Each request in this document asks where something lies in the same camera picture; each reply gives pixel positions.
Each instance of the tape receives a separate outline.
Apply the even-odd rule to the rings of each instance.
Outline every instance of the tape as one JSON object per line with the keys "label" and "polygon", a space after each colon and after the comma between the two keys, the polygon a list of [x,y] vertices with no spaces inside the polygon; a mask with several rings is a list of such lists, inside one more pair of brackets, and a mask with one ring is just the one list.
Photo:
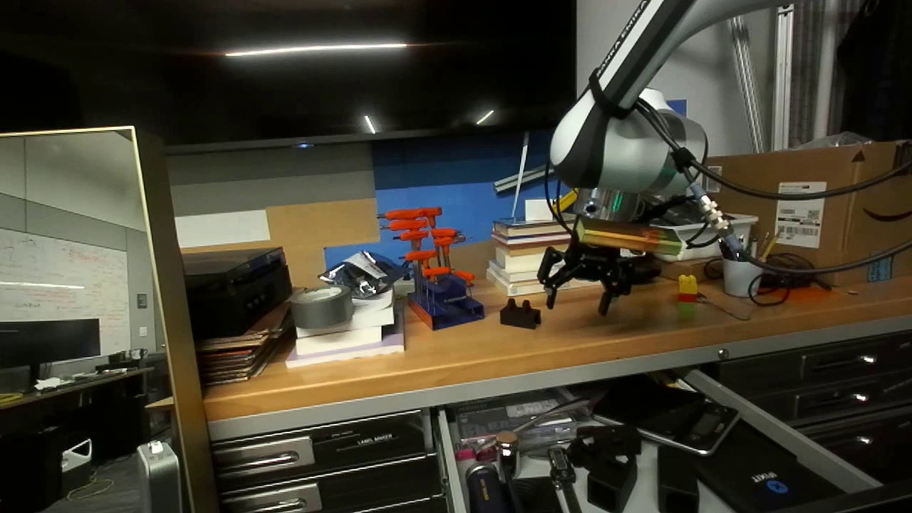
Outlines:
{"label": "tape", "polygon": [[346,288],[314,288],[292,297],[292,317],[296,327],[324,331],[351,321],[354,301]]}

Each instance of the wooden workbench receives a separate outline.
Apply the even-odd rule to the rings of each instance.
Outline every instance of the wooden workbench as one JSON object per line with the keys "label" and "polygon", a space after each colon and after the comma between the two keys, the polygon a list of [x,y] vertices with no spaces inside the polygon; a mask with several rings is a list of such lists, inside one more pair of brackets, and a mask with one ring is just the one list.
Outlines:
{"label": "wooden workbench", "polygon": [[293,416],[324,421],[393,405],[427,406],[912,327],[912,278],[796,290],[778,308],[729,298],[713,284],[701,292],[699,301],[682,305],[673,282],[662,278],[598,317],[598,288],[561,290],[554,310],[532,298],[545,320],[527,331],[501,325],[498,308],[508,297],[481,284],[474,292],[488,305],[481,321],[430,331],[407,314],[407,351],[396,357],[296,371],[276,357],[257,378],[208,389],[205,414],[213,438],[223,438]]}

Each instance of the robotic arm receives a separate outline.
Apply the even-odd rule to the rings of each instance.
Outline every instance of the robotic arm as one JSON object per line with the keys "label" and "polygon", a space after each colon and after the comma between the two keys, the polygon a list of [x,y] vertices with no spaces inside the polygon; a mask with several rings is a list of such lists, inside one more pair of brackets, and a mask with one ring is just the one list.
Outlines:
{"label": "robotic arm", "polygon": [[[655,241],[644,233],[649,204],[695,191],[692,161],[706,156],[701,124],[673,113],[662,97],[644,93],[664,60],[691,35],[719,20],[782,3],[789,0],[642,0],[636,6],[550,140],[555,177],[582,187],[585,204],[568,253],[548,250],[542,258],[538,282],[548,305],[571,278],[602,278],[598,310],[605,314],[638,278],[636,263],[622,258],[622,247],[649,250]],[[721,218],[701,191],[695,198],[706,221]]]}

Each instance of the cardboard box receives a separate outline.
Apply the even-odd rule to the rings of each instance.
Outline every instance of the cardboard box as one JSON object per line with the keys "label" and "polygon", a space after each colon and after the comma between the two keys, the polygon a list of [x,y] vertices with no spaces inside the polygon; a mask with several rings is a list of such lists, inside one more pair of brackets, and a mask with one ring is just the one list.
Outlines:
{"label": "cardboard box", "polygon": [[[892,174],[897,166],[909,166],[909,158],[909,141],[870,141],[716,156],[711,166],[735,186],[776,193],[836,191],[870,181]],[[799,253],[820,267],[862,263],[912,240],[909,168],[884,186],[829,198],[758,198],[721,187],[719,204],[723,211],[756,214],[758,241],[768,244],[768,235],[776,233],[772,253]],[[912,250],[856,271],[826,272],[825,278],[829,284],[847,284],[886,282],[892,275],[912,275]]]}

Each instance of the printed label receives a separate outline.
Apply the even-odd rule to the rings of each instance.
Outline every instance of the printed label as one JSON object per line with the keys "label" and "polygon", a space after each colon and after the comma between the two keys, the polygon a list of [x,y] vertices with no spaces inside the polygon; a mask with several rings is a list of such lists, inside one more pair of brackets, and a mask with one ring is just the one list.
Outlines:
{"label": "printed label", "polygon": [[[778,181],[778,193],[816,193],[826,181]],[[792,247],[820,247],[825,198],[778,198],[776,201],[776,241]]]}

